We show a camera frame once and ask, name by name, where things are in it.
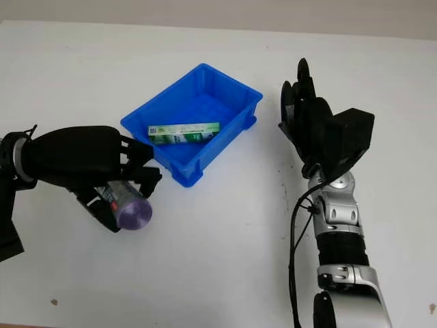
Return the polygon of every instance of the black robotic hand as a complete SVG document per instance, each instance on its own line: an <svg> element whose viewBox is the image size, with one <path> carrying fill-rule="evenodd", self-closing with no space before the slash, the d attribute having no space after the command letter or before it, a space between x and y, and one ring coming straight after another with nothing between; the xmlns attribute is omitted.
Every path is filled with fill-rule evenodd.
<svg viewBox="0 0 437 328"><path fill-rule="evenodd" d="M24 251L12 223L16 191L32 189L38 180L67 188L101 224L117 232L110 204L95 187L133 181L147 198L162 177L158 168L144 167L153 159L152 147L110 126L63 128L32 140L35 128L8 133L0 143L0 261ZM121 154L127 163L121 163Z"/></svg>

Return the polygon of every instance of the robotic arm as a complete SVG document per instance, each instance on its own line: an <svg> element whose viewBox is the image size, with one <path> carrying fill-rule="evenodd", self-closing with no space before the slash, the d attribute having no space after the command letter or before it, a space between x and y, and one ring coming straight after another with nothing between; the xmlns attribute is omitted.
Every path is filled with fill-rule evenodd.
<svg viewBox="0 0 437 328"><path fill-rule="evenodd" d="M309 190L292 215L289 289L295 328L300 328L294 281L294 224L303 200L312 198L314 232L319 249L318 285L314 298L316 328L389 328L390 318L376 271L365 253L361 218L349 169L370 147L374 115L348 109L333 115L315 96L307 61L298 64L298 81L286 81L281 92L280 129L304 162Z"/></svg>
<svg viewBox="0 0 437 328"><path fill-rule="evenodd" d="M158 168L143 167L153 159L153 148L110 126L63 128L32 140L35 129L8 133L0 143L0 262L24 251L12 223L15 193L38 180L67 188L102 225L118 232L111 205L96 187L133 181L149 197L161 179ZM120 163L121 154L127 163Z"/></svg>

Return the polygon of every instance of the blue plastic tray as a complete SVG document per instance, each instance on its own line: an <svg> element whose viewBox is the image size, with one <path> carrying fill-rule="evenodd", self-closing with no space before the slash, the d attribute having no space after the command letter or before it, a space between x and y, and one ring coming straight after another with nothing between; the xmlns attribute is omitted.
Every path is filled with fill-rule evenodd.
<svg viewBox="0 0 437 328"><path fill-rule="evenodd" d="M256 121L254 116L262 94L200 64L159 95L122 119L135 139L154 148L155 159L171 171L185 187L193 186L203 169L242 130ZM147 136L149 125L220 122L221 131L208 143L155 146Z"/></svg>

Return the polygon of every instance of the black cable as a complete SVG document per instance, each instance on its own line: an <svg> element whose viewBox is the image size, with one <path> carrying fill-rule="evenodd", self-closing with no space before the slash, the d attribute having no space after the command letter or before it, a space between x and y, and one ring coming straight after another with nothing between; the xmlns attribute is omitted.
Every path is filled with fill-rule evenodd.
<svg viewBox="0 0 437 328"><path fill-rule="evenodd" d="M298 314L298 302L297 302L297 296L296 296L296 280L295 280L295 273L294 273L294 253L296 251L296 248L294 246L294 225L296 223L296 216L298 214L298 210L300 208L300 205L304 200L311 201L308 196L310 196L313 192L325 187L330 182L325 181L322 182L310 189L308 189L302 196L299 197L298 201L296 202L296 205L293 208L292 213L292 222L290 227L290 262L288 264L288 289L290 292L290 301L292 303L292 313L293 313L293 322L294 322L294 328L302 328L300 326L299 322L299 314Z"/></svg>
<svg viewBox="0 0 437 328"><path fill-rule="evenodd" d="M308 218L308 220L307 220L307 222L306 222L306 224L305 224L305 227L303 227L303 230L302 230L302 232L300 233L300 236L299 236L299 238L298 238L298 241L296 241L296 244L295 244L295 246L294 246L294 251L295 251L295 252L296 252L296 250L297 250L297 248L298 248L298 245L299 245L299 243L300 243L300 240L302 239L302 237L303 237L305 231L307 230L308 225L309 225L309 223L311 222L311 219L312 219L312 218L313 218L313 213L310 213L310 214L309 214L309 218Z"/></svg>

